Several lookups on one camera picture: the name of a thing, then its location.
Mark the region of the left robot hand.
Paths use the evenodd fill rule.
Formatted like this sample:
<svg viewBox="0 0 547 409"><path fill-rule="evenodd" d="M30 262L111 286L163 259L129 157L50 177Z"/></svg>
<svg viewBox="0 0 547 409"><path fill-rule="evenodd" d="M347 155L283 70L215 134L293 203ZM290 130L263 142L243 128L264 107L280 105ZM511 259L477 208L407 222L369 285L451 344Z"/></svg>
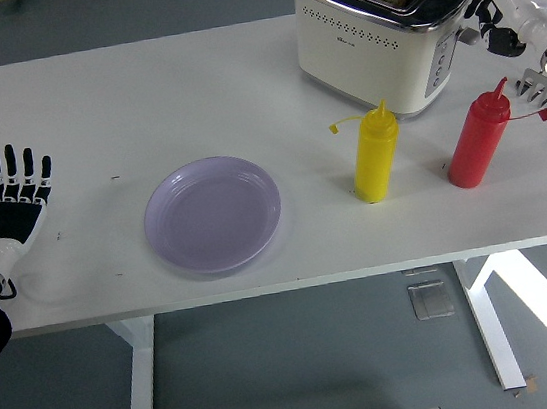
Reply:
<svg viewBox="0 0 547 409"><path fill-rule="evenodd" d="M33 151L26 147L17 164L13 146L0 154L0 275L8 277L31 248L45 220L51 193L51 158L41 160L36 174Z"/></svg>

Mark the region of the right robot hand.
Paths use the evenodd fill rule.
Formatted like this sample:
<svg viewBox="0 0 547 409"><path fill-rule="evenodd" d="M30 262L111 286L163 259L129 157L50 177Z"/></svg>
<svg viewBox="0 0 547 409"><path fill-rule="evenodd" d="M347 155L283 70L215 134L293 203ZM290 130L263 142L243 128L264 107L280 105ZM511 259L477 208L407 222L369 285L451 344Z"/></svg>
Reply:
<svg viewBox="0 0 547 409"><path fill-rule="evenodd" d="M493 54L547 52L547 0L472 0L464 16Z"/></svg>

